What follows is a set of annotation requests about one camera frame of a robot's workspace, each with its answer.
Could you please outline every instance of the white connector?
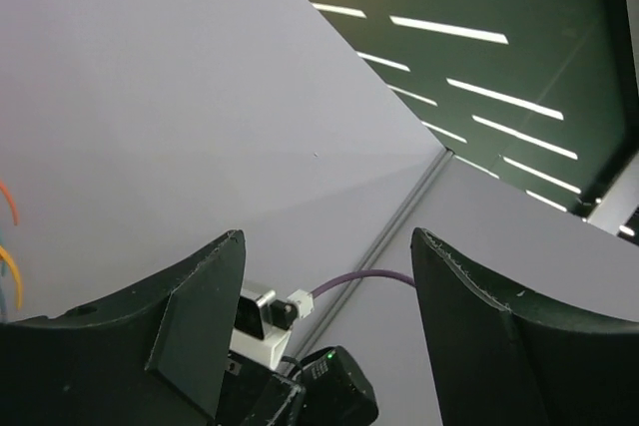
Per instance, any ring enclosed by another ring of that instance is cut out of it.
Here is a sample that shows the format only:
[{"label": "white connector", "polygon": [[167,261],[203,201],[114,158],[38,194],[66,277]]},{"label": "white connector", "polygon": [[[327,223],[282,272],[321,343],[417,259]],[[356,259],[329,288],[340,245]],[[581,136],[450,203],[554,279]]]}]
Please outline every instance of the white connector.
[{"label": "white connector", "polygon": [[298,308],[298,318],[304,319],[313,313],[313,295],[303,289],[297,290],[287,298],[288,301],[294,303]]}]

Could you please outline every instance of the white wall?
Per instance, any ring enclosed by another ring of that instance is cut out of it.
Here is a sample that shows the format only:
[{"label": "white wall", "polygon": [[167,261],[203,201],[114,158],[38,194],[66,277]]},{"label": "white wall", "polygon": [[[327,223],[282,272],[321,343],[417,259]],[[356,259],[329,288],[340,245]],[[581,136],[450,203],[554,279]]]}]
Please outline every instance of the white wall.
[{"label": "white wall", "polygon": [[353,268],[441,151],[307,0],[0,10],[14,319],[110,293],[234,227],[248,276],[312,287]]},{"label": "white wall", "polygon": [[[410,237],[418,226],[537,291],[639,321],[639,248],[460,161],[448,164],[376,267],[411,273]],[[381,409],[375,424],[441,425],[408,287],[366,280],[317,347],[333,344],[345,346],[371,380]]]}]

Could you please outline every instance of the ceiling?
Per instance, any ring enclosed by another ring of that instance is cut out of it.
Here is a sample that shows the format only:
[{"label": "ceiling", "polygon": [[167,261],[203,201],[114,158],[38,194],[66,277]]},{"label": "ceiling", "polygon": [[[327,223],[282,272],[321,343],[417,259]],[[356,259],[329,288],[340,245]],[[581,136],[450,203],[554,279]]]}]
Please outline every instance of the ceiling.
[{"label": "ceiling", "polygon": [[310,1],[447,147],[539,199],[587,215],[636,152],[625,0]]}]

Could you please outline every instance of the cable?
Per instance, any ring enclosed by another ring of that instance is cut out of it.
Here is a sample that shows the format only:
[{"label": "cable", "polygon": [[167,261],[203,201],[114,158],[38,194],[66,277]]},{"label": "cable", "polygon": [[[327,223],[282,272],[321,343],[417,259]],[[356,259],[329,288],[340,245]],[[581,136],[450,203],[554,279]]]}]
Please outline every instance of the cable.
[{"label": "cable", "polygon": [[[2,234],[0,234],[0,246],[4,244],[2,241]],[[0,259],[0,276],[7,274],[7,262],[4,259]]]},{"label": "cable", "polygon": [[20,276],[20,270],[16,265],[15,261],[9,254],[9,251],[4,249],[3,246],[0,246],[0,258],[4,259],[9,265],[9,270],[13,275],[13,280],[16,282],[16,308],[20,309],[22,307],[22,276]]},{"label": "cable", "polygon": [[[297,361],[295,358],[291,356],[283,356],[282,361],[284,363],[293,365],[294,368],[291,370],[291,372],[298,371],[300,374],[304,373],[304,367],[302,366],[302,363],[300,361]],[[293,379],[295,375],[291,374],[291,372],[287,375],[287,378]]]},{"label": "cable", "polygon": [[364,269],[362,271],[354,271],[352,273],[343,274],[342,276],[333,278],[326,283],[318,286],[311,292],[311,294],[313,295],[313,298],[317,298],[321,294],[324,294],[330,289],[335,288],[336,286],[339,286],[343,283],[354,281],[356,279],[370,278],[372,276],[396,279],[397,281],[401,281],[402,283],[406,283],[407,285],[415,288],[415,280],[406,274],[389,269]]},{"label": "cable", "polygon": [[302,359],[302,361],[300,361],[300,363],[302,364],[302,367],[309,366],[310,364],[315,363],[322,356],[324,356],[327,353],[330,353],[333,350],[334,350],[334,348],[332,346],[329,346],[327,348],[319,349],[318,351],[315,351],[315,352],[311,353],[309,356],[305,356]]},{"label": "cable", "polygon": [[20,218],[18,217],[18,208],[16,207],[16,203],[13,201],[13,197],[11,197],[9,189],[7,189],[7,186],[4,185],[2,181],[0,181],[0,192],[2,192],[4,198],[7,199],[7,203],[11,209],[11,216],[13,217],[13,224],[17,226],[20,221]]}]

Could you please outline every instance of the orange cable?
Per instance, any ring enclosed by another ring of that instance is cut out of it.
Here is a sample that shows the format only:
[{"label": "orange cable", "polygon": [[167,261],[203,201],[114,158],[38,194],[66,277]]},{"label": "orange cable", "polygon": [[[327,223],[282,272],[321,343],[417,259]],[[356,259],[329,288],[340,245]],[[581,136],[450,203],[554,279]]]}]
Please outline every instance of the orange cable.
[{"label": "orange cable", "polygon": [[11,209],[11,215],[13,216],[13,224],[18,225],[19,217],[18,217],[18,208],[16,207],[16,203],[13,201],[13,197],[11,197],[11,193],[9,193],[9,189],[7,186],[0,181],[0,192],[4,195],[4,198],[7,199],[7,203],[9,204],[9,208]]},{"label": "orange cable", "polygon": [[9,251],[4,249],[3,246],[0,246],[0,258],[4,259],[5,262],[9,265],[9,270],[13,275],[13,280],[16,282],[16,308],[20,309],[22,307],[22,277],[20,276],[20,270],[16,265],[15,261],[9,254]]}]

